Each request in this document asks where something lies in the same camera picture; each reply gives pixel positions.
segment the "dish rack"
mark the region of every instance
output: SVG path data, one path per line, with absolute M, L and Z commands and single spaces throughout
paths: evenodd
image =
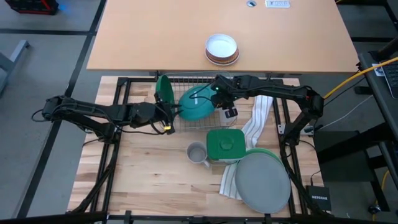
M 223 75 L 224 77 L 231 78 L 228 72 L 183 72 L 183 73 L 166 73 L 172 84 L 174 100 L 178 104 L 181 96 L 189 89 L 197 85 L 206 85 L 216 77 L 216 75 Z M 236 117 L 226 119 L 223 116 L 221 109 L 216 109 L 214 113 L 206 118 L 196 121 L 187 121 L 177 115 L 174 119 L 174 127 L 178 132 L 184 131 L 209 131 L 212 129 L 226 129 L 236 124 Z

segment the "white ceramic mug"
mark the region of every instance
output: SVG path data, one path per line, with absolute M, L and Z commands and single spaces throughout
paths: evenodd
M 210 163 L 207 161 L 207 149 L 202 142 L 194 142 L 188 146 L 187 157 L 194 164 L 204 164 L 210 168 Z

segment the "gray plate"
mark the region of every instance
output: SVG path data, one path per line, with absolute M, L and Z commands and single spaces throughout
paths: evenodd
M 235 184 L 243 202 L 261 213 L 280 211 L 290 197 L 290 179 L 285 167 L 264 153 L 249 154 L 239 162 Z

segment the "green box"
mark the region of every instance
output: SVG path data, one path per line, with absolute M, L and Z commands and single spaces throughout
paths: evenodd
M 239 129 L 218 129 L 207 133 L 207 154 L 212 161 L 236 162 L 246 155 L 244 134 Z

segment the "striped dish towel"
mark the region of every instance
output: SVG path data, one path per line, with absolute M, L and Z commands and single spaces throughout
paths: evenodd
M 242 128 L 246 142 L 246 150 L 256 146 L 257 140 L 266 124 L 271 105 L 272 97 L 256 96 L 254 98 L 252 117 Z M 236 162 L 225 167 L 220 185 L 220 194 L 242 200 L 235 186 L 235 170 L 237 165 L 238 163 Z

